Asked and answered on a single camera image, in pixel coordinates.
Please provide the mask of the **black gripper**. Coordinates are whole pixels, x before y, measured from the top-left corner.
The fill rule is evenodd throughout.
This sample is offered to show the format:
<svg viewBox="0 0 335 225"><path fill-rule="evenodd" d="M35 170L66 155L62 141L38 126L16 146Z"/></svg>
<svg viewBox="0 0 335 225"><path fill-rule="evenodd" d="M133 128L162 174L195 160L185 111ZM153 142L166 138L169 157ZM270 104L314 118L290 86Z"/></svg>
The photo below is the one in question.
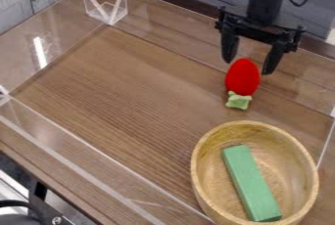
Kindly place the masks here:
<svg viewBox="0 0 335 225"><path fill-rule="evenodd" d="M221 55L227 63L236 57L240 38L245 37L272 46L266 57L262 74L271 74L284 53L298 50L306 27L295 17L280 14L275 23L263 24L249 19L247 8L221 6L219 9L216 28L221 35Z"/></svg>

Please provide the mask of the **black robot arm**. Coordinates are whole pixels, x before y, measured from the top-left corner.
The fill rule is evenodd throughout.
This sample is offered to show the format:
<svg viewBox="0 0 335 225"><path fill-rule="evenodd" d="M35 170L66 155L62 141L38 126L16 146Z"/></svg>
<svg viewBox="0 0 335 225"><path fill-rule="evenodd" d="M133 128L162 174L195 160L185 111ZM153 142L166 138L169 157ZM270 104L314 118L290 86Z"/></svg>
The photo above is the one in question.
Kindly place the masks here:
<svg viewBox="0 0 335 225"><path fill-rule="evenodd" d="M271 46L262 74L271 74L283 56L296 52L306 28L280 12L284 0L249 0L247 7L219 8L216 28L221 34L221 57L231 63L237 55L240 37Z"/></svg>

